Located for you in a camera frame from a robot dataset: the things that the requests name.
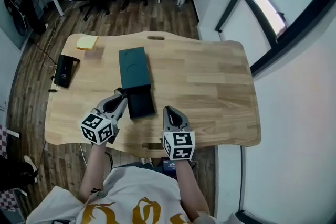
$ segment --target white sneaker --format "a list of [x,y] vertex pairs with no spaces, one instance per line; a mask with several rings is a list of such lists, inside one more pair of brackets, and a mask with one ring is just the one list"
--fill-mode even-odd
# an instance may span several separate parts
[[35,164],[33,163],[32,159],[29,158],[27,155],[25,155],[23,158],[24,158],[26,163],[29,163],[33,167],[33,172],[36,172],[37,168],[36,168]]

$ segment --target cable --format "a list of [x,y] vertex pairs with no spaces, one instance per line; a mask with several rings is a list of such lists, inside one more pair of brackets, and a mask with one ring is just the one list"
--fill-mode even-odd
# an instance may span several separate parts
[[46,143],[47,143],[47,140],[44,141],[44,145],[43,145],[43,148],[42,148],[42,151],[41,151],[41,155],[40,155],[40,162],[38,164],[38,168],[37,168],[37,172],[40,170],[40,166],[41,166],[41,163],[42,163],[42,155],[43,155],[43,150],[46,146]]
[[[73,7],[77,6],[78,3],[79,3],[79,2],[75,3],[75,4],[72,5],[71,7],[67,8],[67,9],[64,11],[64,13],[67,12],[68,10],[72,9]],[[49,42],[48,42],[48,45],[47,45],[45,51],[48,50],[48,47],[49,47],[49,45],[50,45],[50,42],[51,42],[51,40],[52,40],[53,37],[54,37],[55,31],[56,31],[56,22],[57,22],[57,20],[58,20],[60,17],[61,17],[61,16],[59,15],[59,16],[56,18],[56,20],[55,20],[54,31],[52,32],[52,36],[51,36],[51,38],[50,38],[50,40],[49,40]],[[53,65],[53,66],[47,66],[46,63],[45,63],[45,57],[46,57],[46,53],[45,53],[44,56],[43,56],[43,64],[44,64],[45,67],[49,68],[49,67],[54,67],[54,66],[56,66],[56,63],[55,63],[54,61],[53,61],[53,62],[54,62],[55,65]]]
[[[82,146],[81,146],[80,143],[79,143],[79,147],[80,147],[80,151],[82,152],[82,157],[83,157],[83,160],[85,162],[85,165],[88,166],[88,164],[87,164],[87,162],[85,160],[85,157],[84,157]],[[112,170],[112,167],[113,167],[113,157],[112,157],[112,155],[110,153],[105,152],[105,154],[108,155],[109,158],[110,158],[110,165],[111,165],[111,170]]]
[[112,167],[113,167],[113,157],[112,157],[112,155],[110,153],[105,152],[105,154],[108,155],[109,158],[110,158],[110,164],[111,164],[111,170],[112,170]]
[[87,162],[86,162],[86,160],[85,160],[85,158],[84,158],[83,149],[82,149],[82,146],[81,146],[80,143],[79,143],[79,147],[80,147],[80,151],[82,151],[82,156],[83,156],[83,160],[84,160],[84,162],[85,162],[85,165],[88,166],[88,164],[87,164]]
[[53,58],[45,51],[45,50],[43,50],[43,49],[41,49],[35,42],[34,42],[34,40],[32,39],[32,38],[30,38],[30,37],[28,37],[28,36],[26,36],[27,38],[28,38],[28,40],[29,40],[29,42],[30,43],[32,43],[32,44],[34,44],[39,50],[41,50],[41,51],[43,51],[50,59],[51,59],[51,61],[56,65],[56,63],[55,63],[55,61],[53,60]]

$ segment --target floor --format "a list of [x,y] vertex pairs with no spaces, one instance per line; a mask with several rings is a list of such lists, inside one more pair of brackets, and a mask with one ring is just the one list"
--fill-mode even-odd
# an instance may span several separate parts
[[[152,30],[167,31],[198,39],[197,19],[191,0],[186,0],[181,8],[176,5],[176,0],[161,0],[161,4],[157,4],[157,0],[149,0],[147,7],[139,1],[134,1],[126,10],[120,10],[122,2],[123,0],[116,0],[110,3],[110,15],[93,10],[88,21],[85,22],[84,13],[78,9],[81,3],[71,8],[76,2],[64,1],[61,3],[62,8],[68,9],[65,15],[55,24],[59,15],[56,8],[49,7],[43,15],[43,20],[49,22],[49,28],[41,37],[35,35],[32,37],[43,49],[46,49],[50,42],[47,52],[55,60],[61,53],[68,36],[75,33],[114,36]],[[25,217],[56,185],[68,189],[76,196],[86,168],[79,144],[59,146],[45,144],[44,124],[48,89],[50,89],[50,77],[54,74],[55,67],[45,67],[43,56],[43,52],[35,45],[26,46],[12,88],[7,121],[9,129],[21,134],[20,139],[14,137],[9,139],[9,156],[16,160],[23,160],[23,156],[28,155],[39,167],[38,183],[29,185],[25,189],[28,197],[17,195]],[[51,66],[53,63],[46,57],[45,64]],[[82,149],[87,159],[91,145],[82,144]],[[112,149],[107,151],[113,156],[114,167],[139,161],[139,158],[123,152]],[[215,207],[214,147],[196,150],[193,159],[199,161],[198,184],[213,214]]]

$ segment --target wooden desk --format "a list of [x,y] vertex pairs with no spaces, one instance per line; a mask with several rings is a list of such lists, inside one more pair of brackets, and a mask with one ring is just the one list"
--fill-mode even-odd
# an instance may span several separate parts
[[[69,36],[62,54],[81,59],[69,89],[50,93],[45,138],[51,144],[89,143],[80,133],[80,120],[121,86],[118,51],[145,47],[152,76],[156,116],[131,121],[128,109],[121,130],[108,147],[138,157],[165,156],[160,149],[162,113],[171,105],[189,118],[196,147],[260,143],[260,122],[253,80],[240,43],[201,42],[164,32],[99,37],[101,59],[86,59],[76,49],[83,34]],[[152,40],[148,37],[164,37]]]

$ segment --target dark green box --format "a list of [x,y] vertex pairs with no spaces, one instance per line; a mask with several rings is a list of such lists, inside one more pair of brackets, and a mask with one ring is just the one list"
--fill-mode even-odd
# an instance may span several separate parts
[[151,77],[144,47],[120,50],[121,86],[125,89],[132,120],[154,115]]
[[123,89],[151,86],[144,47],[119,50],[119,66]]

